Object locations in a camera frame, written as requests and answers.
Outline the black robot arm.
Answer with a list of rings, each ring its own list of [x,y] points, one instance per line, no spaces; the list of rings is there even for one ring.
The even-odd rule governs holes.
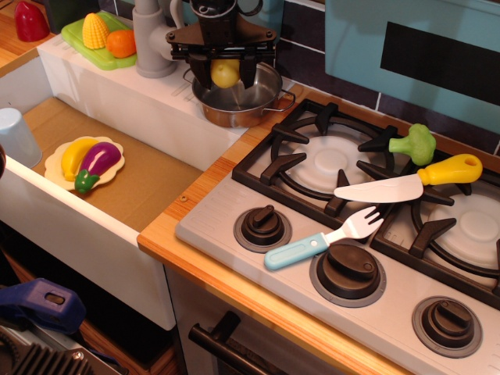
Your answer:
[[[240,80],[250,88],[257,65],[275,57],[277,32],[247,20],[262,9],[263,2],[250,12],[243,12],[236,1],[191,1],[190,7],[198,21],[166,35],[173,59],[188,63],[206,89],[213,85],[213,61],[236,60]]]

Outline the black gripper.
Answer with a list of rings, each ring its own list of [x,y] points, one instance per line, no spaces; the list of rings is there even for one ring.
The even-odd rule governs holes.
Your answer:
[[[188,61],[199,84],[212,88],[211,60],[240,60],[240,79],[245,88],[254,85],[257,61],[275,56],[277,33],[250,23],[242,15],[200,18],[197,23],[170,31],[166,41],[174,59]]]

